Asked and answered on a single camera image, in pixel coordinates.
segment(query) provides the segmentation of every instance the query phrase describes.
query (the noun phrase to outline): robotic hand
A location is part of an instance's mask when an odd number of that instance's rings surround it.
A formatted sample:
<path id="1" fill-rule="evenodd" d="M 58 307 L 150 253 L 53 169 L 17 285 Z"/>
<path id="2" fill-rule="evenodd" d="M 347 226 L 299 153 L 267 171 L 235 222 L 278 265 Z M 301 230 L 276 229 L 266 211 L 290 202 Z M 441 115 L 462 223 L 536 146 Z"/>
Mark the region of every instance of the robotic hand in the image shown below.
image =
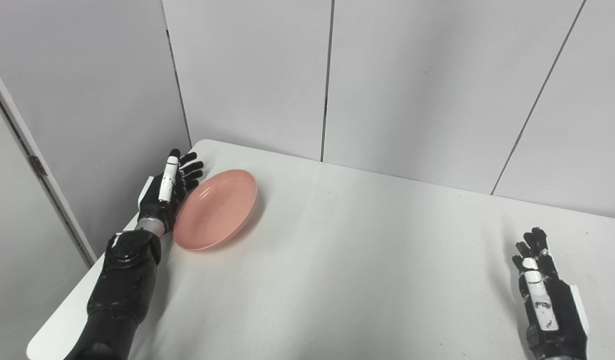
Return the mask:
<path id="1" fill-rule="evenodd" d="M 179 150 L 172 150 L 165 170 L 152 178 L 139 203 L 136 228 L 109 239 L 101 275 L 87 303 L 85 328 L 65 360 L 129 357 L 154 292 L 160 237 L 172 230 L 179 203 L 203 175 L 203 162 L 192 162 L 195 152 L 180 155 Z"/>
<path id="2" fill-rule="evenodd" d="M 532 228 L 523 239 L 512 260 L 520 273 L 530 350 L 537 360 L 587 360 L 589 326 L 577 286 L 559 278 L 543 230 Z"/>

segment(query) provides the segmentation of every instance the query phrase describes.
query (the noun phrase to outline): door frame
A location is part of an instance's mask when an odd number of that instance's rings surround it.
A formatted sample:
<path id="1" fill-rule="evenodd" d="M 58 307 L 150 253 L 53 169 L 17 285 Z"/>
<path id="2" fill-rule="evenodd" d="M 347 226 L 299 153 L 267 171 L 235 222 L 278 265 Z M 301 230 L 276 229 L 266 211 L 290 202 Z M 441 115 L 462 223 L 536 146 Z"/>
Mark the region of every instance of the door frame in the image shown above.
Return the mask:
<path id="1" fill-rule="evenodd" d="M 1 79 L 1 76 L 0 107 L 5 116 L 5 120 L 8 122 L 8 125 L 10 125 L 13 134 L 15 134 L 15 140 L 21 144 L 23 155 L 28 158 L 29 166 L 31 166 L 32 170 L 37 175 L 38 181 L 43 187 L 49 202 L 52 203 L 61 222 L 65 226 L 76 250 L 81 255 L 88 268 L 92 267 L 97 260 L 97 256 L 92 250 L 88 239 L 86 239 L 86 235 L 79 225 L 77 218 L 74 216 L 74 212 L 72 212 L 68 201 L 65 196 L 63 196 L 59 184 L 52 175 L 50 167 L 43 158 L 41 151 L 36 145 L 32 134 L 21 116 L 21 112 L 18 111 L 10 92 L 6 89 L 6 85 Z"/>

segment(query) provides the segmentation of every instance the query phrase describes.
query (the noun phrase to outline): door hinge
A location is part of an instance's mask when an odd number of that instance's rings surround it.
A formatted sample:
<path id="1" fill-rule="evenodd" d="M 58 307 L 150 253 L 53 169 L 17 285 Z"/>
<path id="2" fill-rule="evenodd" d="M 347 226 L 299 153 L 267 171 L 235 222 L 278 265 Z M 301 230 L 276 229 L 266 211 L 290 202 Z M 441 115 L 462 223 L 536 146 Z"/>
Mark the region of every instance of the door hinge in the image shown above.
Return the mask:
<path id="1" fill-rule="evenodd" d="M 39 159 L 38 156 L 28 155 L 28 160 L 29 160 L 29 165 L 31 166 L 32 170 L 34 170 L 34 173 L 36 173 L 36 176 L 42 177 L 42 176 L 48 175 L 48 173 L 45 171 L 45 168 L 43 167 L 43 164 L 41 163 L 41 160 Z"/>

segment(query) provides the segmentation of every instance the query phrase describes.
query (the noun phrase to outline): white wall panel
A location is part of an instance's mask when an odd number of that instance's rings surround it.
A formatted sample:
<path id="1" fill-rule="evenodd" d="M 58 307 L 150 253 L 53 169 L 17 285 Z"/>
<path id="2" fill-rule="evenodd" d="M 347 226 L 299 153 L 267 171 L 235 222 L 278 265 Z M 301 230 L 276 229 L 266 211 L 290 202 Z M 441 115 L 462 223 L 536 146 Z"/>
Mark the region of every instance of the white wall panel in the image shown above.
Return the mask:
<path id="1" fill-rule="evenodd" d="M 191 141 L 319 159 L 331 0 L 164 0 Z"/>
<path id="2" fill-rule="evenodd" d="M 581 0 L 336 0 L 329 163 L 490 193 Z"/>
<path id="3" fill-rule="evenodd" d="M 589 0 L 495 195 L 615 217 L 615 0 Z"/>
<path id="4" fill-rule="evenodd" d="M 189 149 L 159 0 L 0 0 L 0 75 L 93 250 Z"/>
<path id="5" fill-rule="evenodd" d="M 0 360 L 26 359 L 87 269 L 0 109 Z"/>

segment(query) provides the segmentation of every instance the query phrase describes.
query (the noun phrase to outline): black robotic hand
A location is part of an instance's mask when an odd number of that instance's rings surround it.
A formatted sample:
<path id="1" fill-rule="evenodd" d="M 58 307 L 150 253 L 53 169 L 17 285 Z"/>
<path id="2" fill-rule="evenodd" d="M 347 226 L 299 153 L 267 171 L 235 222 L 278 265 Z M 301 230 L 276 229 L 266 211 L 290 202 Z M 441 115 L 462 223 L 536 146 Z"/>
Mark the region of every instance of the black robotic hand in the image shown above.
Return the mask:
<path id="1" fill-rule="evenodd" d="M 587 360 L 588 323 L 577 287 L 559 278 L 543 230 L 532 228 L 523 239 L 512 260 L 520 273 L 530 350 L 537 360 Z"/>
<path id="2" fill-rule="evenodd" d="M 138 206 L 138 219 L 161 221 L 164 233 L 172 230 L 179 204 L 188 191 L 198 186 L 203 176 L 203 162 L 196 160 L 196 152 L 179 158 L 178 149 L 170 151 L 165 170 L 152 179 Z"/>
<path id="3" fill-rule="evenodd" d="M 192 162 L 195 152 L 179 155 L 172 150 L 165 170 L 151 180 L 139 202 L 136 228 L 109 239 L 101 275 L 87 302 L 85 328 L 65 360 L 129 357 L 157 282 L 160 237 L 172 230 L 179 204 L 203 175 L 203 162 Z"/>

